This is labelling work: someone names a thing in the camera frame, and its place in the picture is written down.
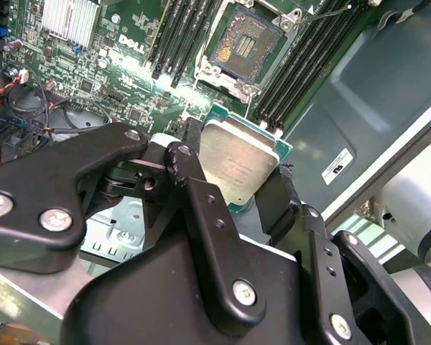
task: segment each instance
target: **motherboard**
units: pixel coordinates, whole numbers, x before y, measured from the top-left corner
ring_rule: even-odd
[[[7,40],[21,44],[4,61],[33,68],[54,97],[93,99],[150,134],[176,134],[183,119],[203,120],[214,104],[281,133],[301,97],[293,107],[279,99],[278,115],[270,103],[303,84],[286,74],[296,54],[319,58],[312,49],[326,47],[322,79],[342,39],[362,30],[368,7],[347,0],[11,0]]]

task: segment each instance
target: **black plastic arm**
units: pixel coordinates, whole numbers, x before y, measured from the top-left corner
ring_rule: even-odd
[[[147,148],[143,134],[126,135],[131,130],[112,124],[0,166],[0,195],[12,203],[0,215],[0,266],[52,273],[71,265],[85,236],[83,198],[93,195],[105,167]],[[68,213],[70,227],[45,229],[40,217],[50,209]]]

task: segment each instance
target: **white connector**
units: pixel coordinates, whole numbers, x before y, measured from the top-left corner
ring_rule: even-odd
[[[19,84],[25,84],[29,81],[29,71],[25,68],[19,71]]]
[[[370,6],[378,6],[381,4],[383,0],[369,0],[369,5]]]

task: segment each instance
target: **capacitor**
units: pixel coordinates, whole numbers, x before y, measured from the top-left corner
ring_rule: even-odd
[[[45,85],[45,91],[53,91],[54,89],[56,89],[56,86],[56,82],[54,80],[50,80]]]
[[[15,52],[20,47],[22,47],[22,41],[21,40],[12,40],[8,41],[5,46],[3,47],[3,50],[5,52]]]
[[[110,60],[107,57],[101,57],[98,60],[98,66],[102,69],[106,69],[110,65]]]

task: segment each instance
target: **chip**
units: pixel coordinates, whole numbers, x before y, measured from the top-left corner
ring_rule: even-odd
[[[83,79],[81,81],[80,90],[90,93],[93,90],[93,83],[88,80]]]
[[[129,113],[129,119],[137,121],[142,116],[142,112],[136,109],[131,109],[131,112]]]
[[[282,36],[280,28],[238,5],[210,62],[246,83],[254,83]]]

